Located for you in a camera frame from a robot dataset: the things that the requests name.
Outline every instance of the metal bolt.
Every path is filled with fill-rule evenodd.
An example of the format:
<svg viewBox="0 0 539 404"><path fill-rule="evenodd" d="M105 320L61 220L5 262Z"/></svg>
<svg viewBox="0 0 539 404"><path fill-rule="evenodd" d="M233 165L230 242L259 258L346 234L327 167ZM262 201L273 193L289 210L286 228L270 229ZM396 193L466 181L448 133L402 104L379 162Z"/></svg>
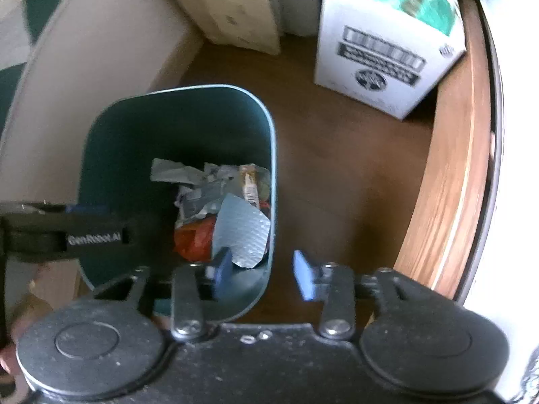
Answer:
<svg viewBox="0 0 539 404"><path fill-rule="evenodd" d="M344 319L332 319L324 323L324 330L330 336L340 336L351 330L351 326Z"/></svg>
<svg viewBox="0 0 539 404"><path fill-rule="evenodd" d="M256 343L257 338L255 336L241 336L239 341L246 345L252 345L253 343Z"/></svg>
<svg viewBox="0 0 539 404"><path fill-rule="evenodd" d="M200 333L200 331L202 331L202 323L194 319L189 321L182 321L176 327L176 331L179 334L183 334L184 336L188 336L190 334L198 334Z"/></svg>
<svg viewBox="0 0 539 404"><path fill-rule="evenodd" d="M273 336L273 333L270 330L263 330L258 333L258 338L260 340L271 339L272 336Z"/></svg>

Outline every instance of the cardboard box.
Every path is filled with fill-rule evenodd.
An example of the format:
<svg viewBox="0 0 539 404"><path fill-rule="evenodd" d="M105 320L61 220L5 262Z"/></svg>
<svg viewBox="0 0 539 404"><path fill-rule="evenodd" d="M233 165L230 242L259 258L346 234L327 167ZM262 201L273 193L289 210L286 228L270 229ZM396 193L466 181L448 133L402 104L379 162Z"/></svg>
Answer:
<svg viewBox="0 0 539 404"><path fill-rule="evenodd" d="M446 36L379 1L323 0L314 81L402 120L465 51L458 11Z"/></svg>

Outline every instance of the brown floor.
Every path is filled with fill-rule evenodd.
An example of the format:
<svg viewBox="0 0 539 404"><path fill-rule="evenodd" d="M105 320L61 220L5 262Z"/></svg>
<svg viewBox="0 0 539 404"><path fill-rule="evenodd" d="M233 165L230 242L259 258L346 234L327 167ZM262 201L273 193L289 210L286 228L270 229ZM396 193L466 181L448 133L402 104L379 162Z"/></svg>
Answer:
<svg viewBox="0 0 539 404"><path fill-rule="evenodd" d="M268 289L245 322L317 323L301 301L295 249L356 272L392 267L416 203L435 95L404 122L313 83L315 40L287 37L279 56L205 44L182 85L230 83L258 96L278 137L277 243ZM358 308L358 323L370 315Z"/></svg>

